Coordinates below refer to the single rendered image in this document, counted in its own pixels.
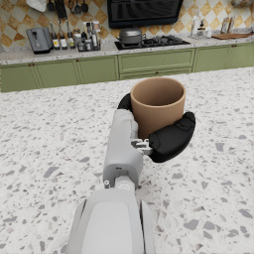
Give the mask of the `brown paper cup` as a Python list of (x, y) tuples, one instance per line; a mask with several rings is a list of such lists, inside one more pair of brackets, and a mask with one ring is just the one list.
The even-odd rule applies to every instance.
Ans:
[(175, 79), (150, 77), (136, 83), (130, 92), (132, 111), (139, 125), (138, 137), (173, 124), (184, 114), (185, 87)]

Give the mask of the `green kitchen cabinet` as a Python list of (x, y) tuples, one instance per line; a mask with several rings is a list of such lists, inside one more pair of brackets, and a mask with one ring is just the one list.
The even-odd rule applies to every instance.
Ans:
[(1, 90), (31, 90), (254, 65), (254, 42), (130, 51), (0, 54)]

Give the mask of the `black gas stove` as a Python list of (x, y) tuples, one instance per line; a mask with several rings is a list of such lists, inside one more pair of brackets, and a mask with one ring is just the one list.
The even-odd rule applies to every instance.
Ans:
[(154, 37), (151, 39), (143, 39), (142, 42), (138, 44), (120, 44), (119, 42), (116, 42), (115, 46), (119, 51), (122, 51), (127, 49), (156, 48), (188, 44), (189, 42), (184, 41), (181, 38), (175, 37), (173, 35), (168, 35), (162, 37)]

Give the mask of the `grey cooking pot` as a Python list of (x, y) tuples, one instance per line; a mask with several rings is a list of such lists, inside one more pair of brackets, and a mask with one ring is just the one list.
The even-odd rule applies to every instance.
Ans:
[(143, 35), (139, 28), (124, 28), (120, 30), (116, 39), (123, 47), (140, 47)]

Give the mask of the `black spice rack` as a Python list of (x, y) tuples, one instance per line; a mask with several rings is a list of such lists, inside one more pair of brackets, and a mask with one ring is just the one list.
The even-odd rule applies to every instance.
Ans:
[(83, 32), (80, 29), (75, 31), (74, 42), (80, 52), (99, 51), (101, 48), (99, 22), (84, 22)]

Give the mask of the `dark glass bottle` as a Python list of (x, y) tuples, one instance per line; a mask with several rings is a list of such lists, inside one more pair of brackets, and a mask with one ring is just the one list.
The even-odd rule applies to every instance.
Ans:
[(60, 50), (61, 47), (60, 47), (59, 39), (58, 39), (58, 36), (57, 36), (57, 34), (54, 30), (52, 22), (50, 22), (50, 27), (51, 27), (52, 40), (53, 40), (54, 48), (55, 48), (55, 50)]
[(67, 43), (66, 43), (66, 40), (65, 40), (64, 32), (63, 32), (62, 27), (61, 27), (61, 21), (60, 20), (58, 20), (58, 24), (59, 24), (59, 35), (60, 35), (62, 49), (67, 50)]
[(72, 35), (72, 31), (70, 30), (68, 20), (66, 22), (66, 28), (67, 28), (67, 42), (71, 49), (75, 49), (75, 43)]

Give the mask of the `grey toaster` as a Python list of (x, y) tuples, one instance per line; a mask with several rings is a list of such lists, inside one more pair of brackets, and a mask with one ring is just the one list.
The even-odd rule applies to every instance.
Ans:
[(35, 55), (49, 53), (53, 48), (50, 31), (47, 27), (28, 29), (26, 33)]

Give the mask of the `black range hood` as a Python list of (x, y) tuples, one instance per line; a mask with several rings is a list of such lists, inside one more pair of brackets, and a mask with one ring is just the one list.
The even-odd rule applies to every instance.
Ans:
[(110, 28), (174, 24), (184, 0), (107, 0)]

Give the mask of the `clear glass bottle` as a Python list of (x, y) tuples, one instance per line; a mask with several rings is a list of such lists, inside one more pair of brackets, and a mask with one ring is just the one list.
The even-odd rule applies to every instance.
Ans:
[(199, 15), (199, 11), (196, 11), (196, 14), (193, 16), (193, 19), (191, 22), (190, 36), (192, 38), (197, 36), (197, 29), (199, 28), (200, 21), (201, 21), (201, 17)]

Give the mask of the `hanging black utensils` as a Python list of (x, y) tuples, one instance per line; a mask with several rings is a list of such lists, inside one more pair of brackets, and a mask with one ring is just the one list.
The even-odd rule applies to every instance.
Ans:
[(79, 4), (78, 0), (47, 0), (47, 8), (49, 11), (57, 12), (60, 19), (67, 18), (66, 8), (72, 14), (86, 13), (88, 11), (88, 5), (85, 2)]

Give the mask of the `wooden cutting board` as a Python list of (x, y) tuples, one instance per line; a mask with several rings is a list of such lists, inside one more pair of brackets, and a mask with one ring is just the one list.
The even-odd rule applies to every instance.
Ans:
[(219, 40), (230, 40), (230, 39), (247, 38), (252, 35), (254, 35), (254, 33), (247, 34), (231, 33), (231, 34), (212, 35), (211, 37)]

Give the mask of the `knife block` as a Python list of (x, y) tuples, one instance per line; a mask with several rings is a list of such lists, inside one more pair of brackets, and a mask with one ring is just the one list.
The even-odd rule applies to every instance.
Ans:
[(233, 30), (234, 21), (235, 21), (234, 17), (231, 17), (231, 18), (226, 17), (226, 18), (224, 18), (223, 21), (222, 21), (220, 33), (221, 34), (230, 34), (232, 32), (232, 30)]

